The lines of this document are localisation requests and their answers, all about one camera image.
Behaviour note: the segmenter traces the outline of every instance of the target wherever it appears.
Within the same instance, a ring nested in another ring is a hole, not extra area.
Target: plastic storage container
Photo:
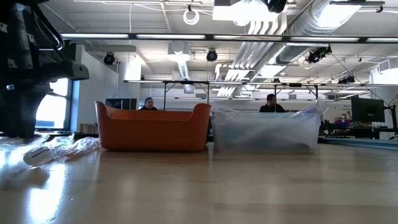
[[[215,149],[219,151],[316,153],[319,114],[216,113]]]

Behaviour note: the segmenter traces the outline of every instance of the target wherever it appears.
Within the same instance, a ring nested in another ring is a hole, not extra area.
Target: person
[[[264,106],[261,106],[260,112],[275,112],[275,95],[274,94],[268,94],[267,104]],[[285,113],[285,109],[281,105],[276,104],[276,112],[277,113]]]
[[[156,107],[154,107],[154,100],[152,97],[148,97],[145,99],[145,104],[140,110],[158,110]]]

